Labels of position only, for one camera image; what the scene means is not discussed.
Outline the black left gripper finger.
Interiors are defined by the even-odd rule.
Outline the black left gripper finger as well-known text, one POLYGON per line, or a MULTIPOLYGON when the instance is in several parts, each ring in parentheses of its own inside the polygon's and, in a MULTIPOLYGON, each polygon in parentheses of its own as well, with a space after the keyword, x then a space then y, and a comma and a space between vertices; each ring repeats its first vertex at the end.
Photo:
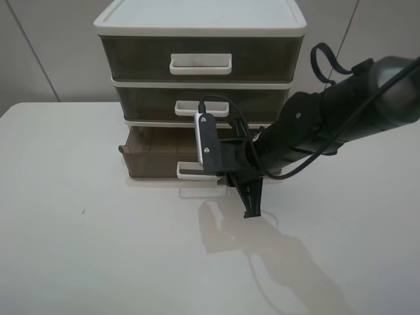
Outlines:
POLYGON ((263 191, 263 178, 253 179, 248 182, 239 182, 232 179, 242 203, 245 207, 245 219, 261 216, 261 198, 263 191))

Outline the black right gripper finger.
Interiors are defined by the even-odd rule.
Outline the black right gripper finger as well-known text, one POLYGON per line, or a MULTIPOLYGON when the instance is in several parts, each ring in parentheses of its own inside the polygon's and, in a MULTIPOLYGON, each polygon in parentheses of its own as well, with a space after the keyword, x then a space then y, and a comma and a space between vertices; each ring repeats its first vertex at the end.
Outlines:
POLYGON ((221 179, 217 181, 218 186, 226 186, 229 188, 234 187, 234 183, 232 182, 232 179, 229 176, 223 176, 221 179))

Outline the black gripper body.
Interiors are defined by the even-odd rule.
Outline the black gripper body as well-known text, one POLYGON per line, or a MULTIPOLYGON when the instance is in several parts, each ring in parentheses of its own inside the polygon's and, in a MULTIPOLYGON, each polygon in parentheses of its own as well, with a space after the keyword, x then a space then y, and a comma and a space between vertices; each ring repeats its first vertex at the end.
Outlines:
POLYGON ((227 133, 228 137, 220 139, 223 176, 235 178, 239 182, 263 178, 249 148, 245 123, 241 119, 235 118, 230 122, 230 126, 232 130, 227 133))

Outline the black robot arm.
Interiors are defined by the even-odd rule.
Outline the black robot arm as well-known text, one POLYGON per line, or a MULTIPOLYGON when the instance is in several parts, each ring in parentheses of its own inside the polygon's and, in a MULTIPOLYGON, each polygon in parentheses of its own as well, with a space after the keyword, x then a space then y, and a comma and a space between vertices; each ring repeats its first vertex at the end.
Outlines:
POLYGON ((285 180, 347 142, 415 123, 419 119, 419 61, 388 56, 366 60, 353 74, 321 93, 294 94, 278 119, 252 133, 243 117, 234 139, 222 141, 227 185, 245 207, 261 213, 263 180, 285 180))

